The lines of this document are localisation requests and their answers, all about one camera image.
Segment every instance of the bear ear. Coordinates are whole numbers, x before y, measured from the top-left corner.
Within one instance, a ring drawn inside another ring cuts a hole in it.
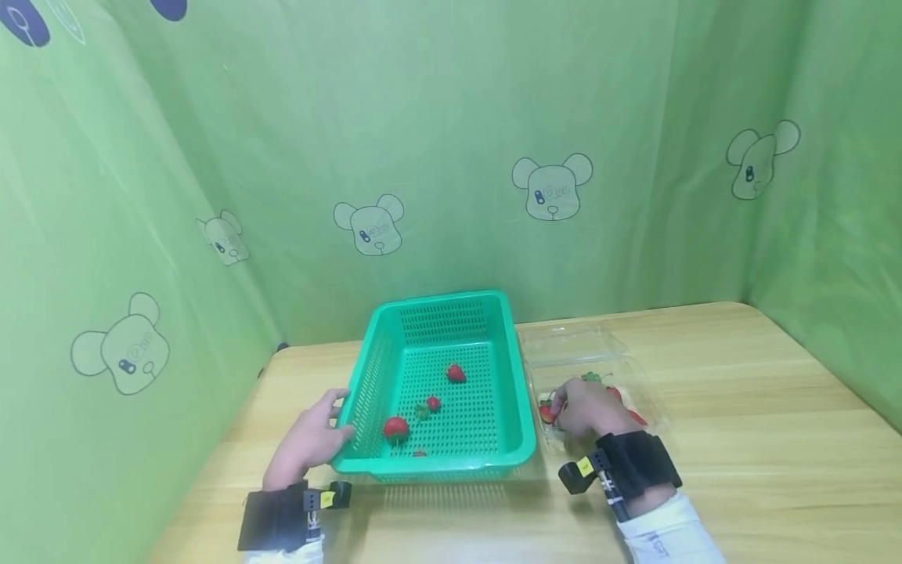
[[[235,217],[231,211],[224,209],[223,213],[219,214],[219,216],[225,220],[227,224],[235,228],[235,232],[238,235],[241,235],[241,224],[238,223],[238,218]]]
[[[774,154],[789,153],[796,148],[796,145],[802,139],[802,130],[795,123],[784,119],[777,124],[774,137],[777,137],[777,149],[774,151]]]
[[[567,157],[564,166],[576,177],[576,186],[586,184],[592,178],[592,161],[582,153],[573,153]]]
[[[128,314],[143,315],[151,325],[156,325],[160,319],[160,305],[150,294],[139,291],[128,302]]]
[[[101,346],[106,333],[103,331],[85,331],[72,341],[72,365],[84,376],[96,376],[106,370]]]
[[[376,201],[376,206],[389,212],[392,221],[399,221],[404,217],[404,204],[400,203],[398,197],[392,194],[382,194]]]
[[[207,236],[207,222],[203,219],[198,219],[198,229],[200,229],[200,234],[204,236],[204,240],[207,241],[207,245],[212,245],[210,242],[210,238]]]
[[[351,204],[339,202],[336,204],[336,208],[332,212],[332,218],[335,219],[337,226],[341,227],[345,231],[350,231],[351,216],[355,211],[357,211],[357,208],[355,208]]]
[[[730,146],[727,147],[727,162],[735,166],[741,165],[742,157],[745,156],[745,152],[760,138],[758,132],[754,129],[740,131],[733,137],[733,140],[730,141]]]
[[[511,180],[517,188],[529,188],[529,176],[538,168],[535,161],[529,157],[523,157],[513,165]]]

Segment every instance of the hand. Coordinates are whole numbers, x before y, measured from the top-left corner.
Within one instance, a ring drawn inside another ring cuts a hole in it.
[[[312,467],[326,464],[354,436],[354,427],[336,429],[329,422],[341,413],[335,403],[347,397],[348,389],[329,390],[303,411],[272,455],[263,475],[263,491],[287,488],[301,479]]]
[[[551,413],[556,424],[578,439],[642,430],[623,404],[596,382],[571,378],[555,391]]]
[[[592,439],[613,433],[622,435],[642,427],[630,416],[614,396],[601,384],[571,378],[557,388],[551,412],[557,416],[556,424],[578,439],[592,435]],[[631,519],[654,511],[677,493],[670,484],[655,485],[645,494],[626,503]]]

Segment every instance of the clear plastic container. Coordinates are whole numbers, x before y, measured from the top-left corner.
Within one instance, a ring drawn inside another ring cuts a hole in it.
[[[525,328],[519,337],[539,436],[550,448],[568,450],[572,443],[556,425],[543,420],[541,404],[551,402],[554,391],[573,377],[613,388],[608,392],[619,394],[649,432],[669,429],[670,419],[641,365],[603,325]]]

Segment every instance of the white sleeve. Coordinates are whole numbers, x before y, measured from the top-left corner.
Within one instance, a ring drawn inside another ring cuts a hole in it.
[[[247,552],[244,564],[323,564],[323,535],[294,552]]]
[[[680,493],[658,509],[617,526],[630,547],[634,564],[726,562],[689,498]]]

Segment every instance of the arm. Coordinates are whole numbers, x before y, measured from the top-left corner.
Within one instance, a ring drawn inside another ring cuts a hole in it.
[[[577,437],[621,435],[641,430],[626,408],[600,385],[574,378],[555,393],[557,425]],[[726,562],[689,498],[672,485],[656,485],[626,504],[627,522],[617,526],[635,564]]]
[[[326,464],[354,436],[354,427],[334,428],[329,420],[338,417],[335,403],[349,391],[329,390],[310,409],[302,412],[282,439],[263,475],[262,490],[278,492],[303,479],[308,470]],[[244,555],[245,564],[322,564],[323,540],[314,541],[292,552],[282,550],[251,551]]]

